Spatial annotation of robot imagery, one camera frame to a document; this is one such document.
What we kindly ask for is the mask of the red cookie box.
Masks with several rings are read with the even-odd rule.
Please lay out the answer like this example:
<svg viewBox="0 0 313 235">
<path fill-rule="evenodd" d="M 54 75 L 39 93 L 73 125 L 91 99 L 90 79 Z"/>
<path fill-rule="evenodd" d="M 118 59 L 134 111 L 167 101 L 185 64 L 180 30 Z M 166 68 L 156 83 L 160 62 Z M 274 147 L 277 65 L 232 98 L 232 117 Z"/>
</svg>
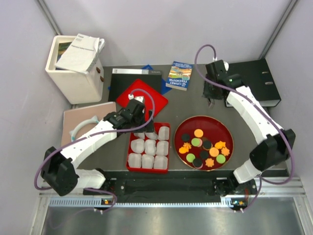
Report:
<svg viewBox="0 0 313 235">
<path fill-rule="evenodd" d="M 131 172 L 166 174 L 169 149 L 169 123 L 154 123 L 152 133 L 131 133 L 126 168 Z"/>
</svg>

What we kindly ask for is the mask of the metal tongs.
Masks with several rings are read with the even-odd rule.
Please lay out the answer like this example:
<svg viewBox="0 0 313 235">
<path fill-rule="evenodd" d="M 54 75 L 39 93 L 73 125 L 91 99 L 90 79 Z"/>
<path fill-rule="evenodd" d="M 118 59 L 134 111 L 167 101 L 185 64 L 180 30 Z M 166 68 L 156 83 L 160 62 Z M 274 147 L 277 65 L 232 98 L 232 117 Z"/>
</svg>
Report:
<svg viewBox="0 0 313 235">
<path fill-rule="evenodd" d="M 212 108 L 214 107 L 214 105 L 215 105 L 215 100 L 214 100 L 214 99 L 211 99 L 211 98 L 208 98 L 208 99 L 207 99 L 207 102 L 208 102 L 208 107 L 209 107 L 210 109 L 212 109 Z"/>
</svg>

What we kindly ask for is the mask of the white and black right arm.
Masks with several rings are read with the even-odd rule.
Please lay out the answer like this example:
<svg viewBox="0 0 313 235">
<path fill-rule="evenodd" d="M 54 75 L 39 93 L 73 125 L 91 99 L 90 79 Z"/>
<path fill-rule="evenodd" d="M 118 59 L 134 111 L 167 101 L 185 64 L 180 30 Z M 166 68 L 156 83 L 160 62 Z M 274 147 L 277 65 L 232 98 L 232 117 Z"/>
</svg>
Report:
<svg viewBox="0 0 313 235">
<path fill-rule="evenodd" d="M 226 62 L 214 60 L 205 67 L 206 83 L 219 90 L 235 108 L 252 131 L 257 143 L 247 161 L 230 173 L 226 180 L 214 182 L 219 195 L 238 194 L 254 177 L 291 157 L 296 135 L 292 129 L 283 129 L 265 112 L 240 75 L 228 75 Z"/>
</svg>

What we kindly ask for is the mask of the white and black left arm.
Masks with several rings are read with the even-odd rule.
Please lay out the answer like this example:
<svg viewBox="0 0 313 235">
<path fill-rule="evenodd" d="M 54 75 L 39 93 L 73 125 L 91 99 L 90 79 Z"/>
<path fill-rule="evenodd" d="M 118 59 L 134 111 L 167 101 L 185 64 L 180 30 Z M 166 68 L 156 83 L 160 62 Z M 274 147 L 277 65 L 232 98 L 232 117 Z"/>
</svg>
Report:
<svg viewBox="0 0 313 235">
<path fill-rule="evenodd" d="M 132 98 L 125 108 L 108 113 L 95 127 L 74 140 L 45 153 L 40 175 L 59 196 L 74 189 L 93 188 L 100 194 L 110 191 L 111 183 L 101 169 L 83 170 L 79 165 L 103 145 L 118 138 L 122 133 L 154 131 L 155 108 L 148 109 L 143 96 Z"/>
</svg>

